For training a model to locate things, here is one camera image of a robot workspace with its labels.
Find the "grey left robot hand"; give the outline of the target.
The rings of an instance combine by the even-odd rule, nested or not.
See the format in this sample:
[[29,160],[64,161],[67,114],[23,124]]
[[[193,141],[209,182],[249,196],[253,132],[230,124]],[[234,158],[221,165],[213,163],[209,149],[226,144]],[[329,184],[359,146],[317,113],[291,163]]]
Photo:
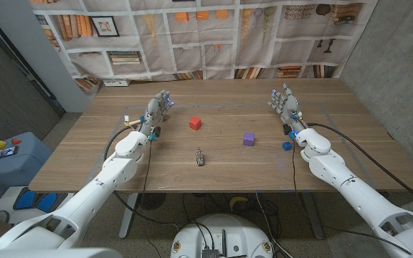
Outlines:
[[170,99],[170,92],[160,91],[149,100],[144,112],[144,120],[138,131],[145,136],[149,136],[154,128],[161,126],[164,115],[173,105],[174,102]]

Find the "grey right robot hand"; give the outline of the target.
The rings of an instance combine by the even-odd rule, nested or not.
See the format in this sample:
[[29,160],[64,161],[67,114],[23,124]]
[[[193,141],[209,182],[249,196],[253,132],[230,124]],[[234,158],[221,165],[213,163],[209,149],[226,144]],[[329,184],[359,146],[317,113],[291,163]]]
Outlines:
[[267,104],[280,116],[283,125],[289,127],[294,134],[307,128],[302,121],[298,100],[285,82],[282,92],[272,90],[270,101]]

